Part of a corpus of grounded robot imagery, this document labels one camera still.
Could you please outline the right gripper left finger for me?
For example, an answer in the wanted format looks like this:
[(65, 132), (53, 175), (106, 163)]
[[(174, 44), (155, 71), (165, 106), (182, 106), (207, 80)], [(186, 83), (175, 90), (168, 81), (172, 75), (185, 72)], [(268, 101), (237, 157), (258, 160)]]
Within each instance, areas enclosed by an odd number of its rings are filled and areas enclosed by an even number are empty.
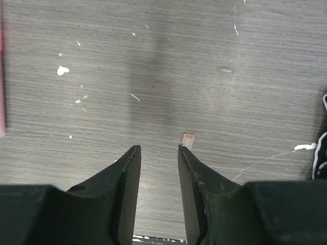
[(132, 244), (141, 147), (67, 191), (1, 186), (1, 244)]

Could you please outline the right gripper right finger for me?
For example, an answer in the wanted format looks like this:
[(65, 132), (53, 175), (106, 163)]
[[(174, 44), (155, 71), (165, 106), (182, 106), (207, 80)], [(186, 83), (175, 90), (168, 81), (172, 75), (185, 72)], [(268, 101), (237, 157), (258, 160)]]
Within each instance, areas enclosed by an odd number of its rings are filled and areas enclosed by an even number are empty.
[(188, 244), (326, 244), (326, 181), (239, 185), (178, 148)]

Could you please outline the small clear pen cap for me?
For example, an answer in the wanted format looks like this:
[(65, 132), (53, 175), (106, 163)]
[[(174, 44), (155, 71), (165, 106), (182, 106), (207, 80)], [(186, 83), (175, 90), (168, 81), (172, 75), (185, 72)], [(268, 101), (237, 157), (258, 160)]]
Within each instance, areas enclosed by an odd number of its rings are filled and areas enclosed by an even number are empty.
[(191, 133), (184, 133), (182, 137), (181, 145), (192, 150), (193, 144), (194, 144), (195, 136)]

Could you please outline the pink highlighter pen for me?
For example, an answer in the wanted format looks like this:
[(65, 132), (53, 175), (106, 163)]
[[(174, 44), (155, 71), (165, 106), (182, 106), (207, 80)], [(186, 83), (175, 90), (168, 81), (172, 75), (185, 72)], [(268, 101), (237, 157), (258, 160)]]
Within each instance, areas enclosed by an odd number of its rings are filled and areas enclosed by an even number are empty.
[(0, 135), (3, 137), (6, 131), (5, 94), (3, 78), (3, 38), (2, 28), (0, 32)]

